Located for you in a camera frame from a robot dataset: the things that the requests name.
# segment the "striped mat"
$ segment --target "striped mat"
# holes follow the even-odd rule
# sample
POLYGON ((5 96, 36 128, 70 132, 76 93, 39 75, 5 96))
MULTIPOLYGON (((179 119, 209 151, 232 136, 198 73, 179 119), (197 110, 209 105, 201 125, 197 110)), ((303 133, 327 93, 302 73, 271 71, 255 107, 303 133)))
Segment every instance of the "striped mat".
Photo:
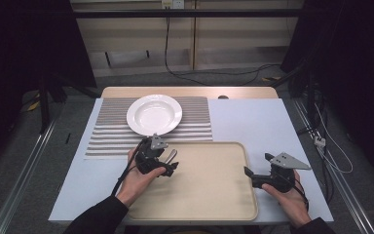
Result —
MULTIPOLYGON (((175 97, 181 105, 183 117, 178 126, 161 136, 167 142, 186 140, 212 140, 211 124, 206 97, 175 97)), ((87 159, 125 156, 144 136, 134 132, 127 124, 127 111, 137 98, 105 98, 96 119, 86 151, 87 159)))

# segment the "hand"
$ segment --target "hand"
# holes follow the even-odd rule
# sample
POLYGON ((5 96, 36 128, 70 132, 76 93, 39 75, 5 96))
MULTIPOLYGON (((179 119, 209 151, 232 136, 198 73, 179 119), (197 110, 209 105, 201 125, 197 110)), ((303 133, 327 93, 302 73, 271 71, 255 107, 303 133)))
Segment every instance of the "hand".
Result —
MULTIPOLYGON (((300 176, 296 171, 294 171, 294 175, 300 181, 300 176)), ((297 181, 296 187, 303 191, 302 186, 297 181)), ((263 184, 262 188, 279 201, 293 227, 299 228, 311 221, 304 199, 294 188, 286 193, 279 192, 275 187, 267 183, 263 184)))
MULTIPOLYGON (((129 160, 135 149, 130 150, 129 160)), ((148 185, 153 181, 154 178, 163 174, 166 169, 161 167, 154 169, 150 173, 144 175, 135 166, 135 160, 132 161, 129 167, 129 173, 123 181, 120 191, 117 194, 117 198, 128 208, 135 202, 135 200, 141 196, 148 185)))

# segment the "cord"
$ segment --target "cord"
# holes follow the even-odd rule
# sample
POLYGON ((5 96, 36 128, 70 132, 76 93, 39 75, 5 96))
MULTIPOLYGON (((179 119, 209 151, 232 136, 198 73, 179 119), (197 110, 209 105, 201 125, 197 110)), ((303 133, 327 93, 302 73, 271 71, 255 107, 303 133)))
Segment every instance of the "cord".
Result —
MULTIPOLYGON (((322 118, 323 118, 323 126, 327 127, 327 112, 325 109, 323 109, 322 118)), ((323 130, 323 133, 321 133, 321 137, 326 138, 325 130, 323 130)), ((323 147, 323 154, 326 155, 326 145, 323 147)), ((330 176, 330 171, 326 168, 325 159, 320 157, 320 160, 321 160, 321 172, 322 172, 323 179, 324 179, 325 199, 326 199, 326 203, 330 204, 330 202, 333 199, 334 192, 335 192, 334 187, 333 187, 333 179, 330 176)))
MULTIPOLYGON (((303 93, 303 98, 307 98, 308 97, 308 94, 306 93, 306 91, 303 93)), ((316 102, 319 102, 319 109, 320 111, 324 111, 324 96, 321 94, 320 91, 318 90, 315 90, 315 103, 316 102)), ((318 124, 316 123, 311 123, 311 125, 309 125, 308 127, 306 128, 303 128, 301 130, 298 130, 296 131, 296 134, 298 136, 301 136, 302 134, 305 134, 305 133, 313 133, 313 130, 315 130, 317 127, 318 127, 318 124)))
POLYGON ((340 8, 340 10, 339 10, 338 18, 337 18, 336 23, 335 23, 335 26, 334 26, 334 28, 333 28, 333 30, 332 30, 332 34, 331 34, 331 36, 330 36, 329 43, 327 44, 328 48, 332 45, 333 39, 334 39, 335 34, 336 34, 336 29, 338 28, 338 24, 339 24, 340 18, 341 18, 341 16, 342 16, 343 9, 344 9, 344 7, 345 7, 345 3, 346 3, 346 0, 344 0, 344 1, 342 2, 342 6, 341 6, 341 8, 340 8))
POLYGON ((136 147, 136 149, 134 150, 134 152, 132 153, 131 155, 131 158, 129 160, 129 162, 127 163, 127 166, 126 168, 123 170, 123 173, 121 174, 121 176, 118 178, 118 181, 117 183, 115 184, 112 192, 111 192, 111 196, 115 196, 117 194, 117 191, 118 191, 118 188, 120 187, 121 183, 124 181, 124 179, 126 178, 126 176, 129 174, 129 172, 136 166, 132 167, 129 169, 132 161, 134 160, 135 158, 135 155, 138 153, 138 149, 139 147, 141 146, 142 143, 144 143, 146 140, 146 138, 144 138, 139 144, 138 146, 136 147))
POLYGON ((348 174, 348 173, 351 173, 353 170, 354 170, 354 165, 352 164, 351 160, 349 159, 348 155, 345 153, 345 151, 339 146, 338 143, 336 143, 336 141, 333 139, 333 137, 330 135, 329 131, 327 130, 327 128, 324 126, 324 122, 323 122, 323 118, 321 117, 321 114, 320 114, 320 111, 318 110, 318 106, 315 104, 315 108, 317 109, 318 111, 318 117, 320 118, 320 121, 321 123, 323 124, 323 128, 325 130, 325 132, 327 133, 327 135, 329 136, 329 138, 333 141, 333 143, 335 143, 335 145, 341 150, 341 152, 343 153, 343 155, 346 157, 346 159, 348 160, 349 164, 351 165, 351 168, 348 170, 348 171, 342 171, 339 169, 339 167, 337 167, 336 165, 332 164, 330 162, 330 160, 325 156, 325 152, 328 152, 328 150, 324 151, 323 150, 323 147, 322 146, 318 146, 318 153, 320 154, 320 156, 325 159, 327 161, 327 163, 332 167, 334 168, 336 171, 338 171, 339 173, 343 173, 343 174, 348 174))
POLYGON ((308 200, 308 198, 306 197, 305 189, 303 188, 302 183, 300 183, 299 180, 294 179, 295 181, 297 181, 297 183, 299 183, 299 185, 300 185, 300 187, 301 187, 301 189, 302 189, 302 190, 301 190, 301 189, 299 189, 299 188, 296 186, 296 184, 293 184, 292 182, 290 182, 290 181, 289 181, 287 178, 285 178, 283 175, 280 175, 280 174, 278 174, 278 173, 276 173, 276 172, 272 172, 272 173, 274 173, 276 176, 281 177, 284 181, 286 181, 288 184, 290 184, 290 185, 294 188, 294 190, 296 190, 296 192, 298 192, 298 193, 300 194, 300 196, 302 196, 303 200, 305 201, 306 210, 309 211, 309 200, 308 200))
POLYGON ((197 74, 216 74, 216 75, 232 75, 232 76, 236 76, 236 75, 246 75, 246 74, 256 73, 256 75, 255 75, 255 77, 253 79, 251 79, 251 80, 249 80, 247 82, 244 82, 242 84, 237 85, 237 86, 244 86, 244 85, 247 85, 250 82, 254 81, 255 79, 257 79, 258 74, 259 74, 259 72, 261 70, 267 69, 267 68, 272 67, 272 66, 280 66, 280 64, 264 64, 264 65, 260 66, 259 68, 255 69, 255 70, 245 71, 245 72, 237 72, 237 73, 215 72, 215 71, 194 71, 194 72, 175 73, 168 66, 168 57, 167 57, 167 53, 168 53, 168 35, 169 35, 169 18, 167 18, 166 46, 165 46, 165 53, 164 53, 164 55, 165 55, 165 65, 166 65, 167 72, 169 74, 175 76, 176 78, 179 78, 179 79, 182 79, 182 80, 192 81, 192 82, 195 82, 195 83, 200 84, 200 85, 212 86, 210 84, 206 84, 204 82, 200 82, 200 81, 197 81, 197 80, 194 80, 194 79, 190 79, 190 78, 186 78, 186 77, 182 77, 182 76, 185 76, 185 75, 197 75, 197 74))

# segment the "dark curtain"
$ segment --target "dark curtain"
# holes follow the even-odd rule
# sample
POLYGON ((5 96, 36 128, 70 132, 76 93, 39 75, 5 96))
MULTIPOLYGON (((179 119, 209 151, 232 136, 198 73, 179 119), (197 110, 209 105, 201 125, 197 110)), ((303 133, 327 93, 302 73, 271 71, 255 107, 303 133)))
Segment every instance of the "dark curtain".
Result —
POLYGON ((0 1, 0 147, 21 108, 22 95, 38 90, 40 78, 53 95, 65 82, 95 87, 93 71, 77 22, 28 11, 69 11, 68 0, 0 1))
MULTIPOLYGON (((335 21, 312 70, 329 103, 374 166, 374 1, 341 0, 335 6, 343 9, 331 8, 335 21)), ((304 19, 298 24, 282 65, 287 71, 312 49, 315 38, 311 36, 318 34, 317 22, 304 19)), ((300 87, 307 84, 303 79, 301 83, 300 87)))

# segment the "aluminum rail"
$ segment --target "aluminum rail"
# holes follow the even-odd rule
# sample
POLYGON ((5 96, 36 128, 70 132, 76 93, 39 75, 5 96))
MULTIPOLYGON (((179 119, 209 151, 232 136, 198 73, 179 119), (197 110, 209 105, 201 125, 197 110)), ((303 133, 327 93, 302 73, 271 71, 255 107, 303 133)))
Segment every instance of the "aluminum rail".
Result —
POLYGON ((14 187, 12 188, 10 194, 8 195, 4 205, 0 210, 0 234, 5 233, 8 229, 12 217, 14 216, 18 208, 19 202, 22 199, 23 193, 26 190, 30 179, 32 178, 35 168, 38 165, 39 159, 44 152, 51 134, 53 133, 56 120, 62 112, 62 109, 63 106, 55 114, 54 119, 50 123, 47 130, 38 136, 35 146, 32 149, 32 152, 30 153, 25 166, 23 167, 22 172, 18 177, 18 180, 16 181, 14 187))
MULTIPOLYGON (((307 110, 303 105, 302 101, 294 100, 294 104, 296 106, 297 111, 299 112, 300 118, 304 123, 305 127, 310 128, 309 120, 307 117, 307 110)), ((314 134, 318 135, 318 130, 310 131, 310 136, 313 139, 314 134)), ((328 158, 332 160, 333 164, 336 164, 334 158, 332 157, 331 153, 328 152, 328 158)), ((354 194, 353 190, 349 186, 348 182, 345 180, 342 173, 337 172, 333 167, 329 164, 325 164, 326 168, 329 170, 330 175, 337 186, 342 199, 345 201, 348 210, 351 212, 352 218, 356 222, 357 227, 359 228, 360 233, 362 234, 374 234, 374 226, 370 221, 370 218, 366 214, 365 209, 363 208, 362 204, 357 199, 356 195, 354 194)))
POLYGON ((76 19, 106 18, 322 18, 330 16, 326 9, 256 9, 256 10, 75 10, 39 11, 11 10, 12 14, 76 19))

